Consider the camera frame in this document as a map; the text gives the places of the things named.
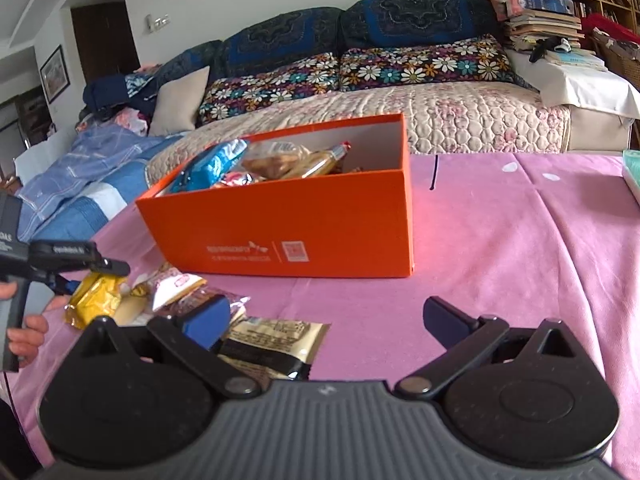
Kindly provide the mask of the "person's left hand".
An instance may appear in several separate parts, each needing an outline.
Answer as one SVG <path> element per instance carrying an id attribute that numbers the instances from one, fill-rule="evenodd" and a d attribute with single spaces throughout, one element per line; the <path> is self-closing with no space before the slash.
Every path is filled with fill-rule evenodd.
<path id="1" fill-rule="evenodd" d="M 16 294 L 16 283 L 1 282 L 1 300 L 12 299 Z M 65 307 L 70 296 L 54 296 L 47 307 L 46 311 L 58 310 Z M 20 367 L 29 366 L 29 364 L 38 356 L 40 347 L 44 344 L 44 336 L 49 331 L 49 323 L 47 319 L 40 315 L 27 315 L 24 317 L 25 328 L 9 328 L 6 332 L 6 338 L 9 341 L 9 349 L 11 353 L 17 357 Z"/>

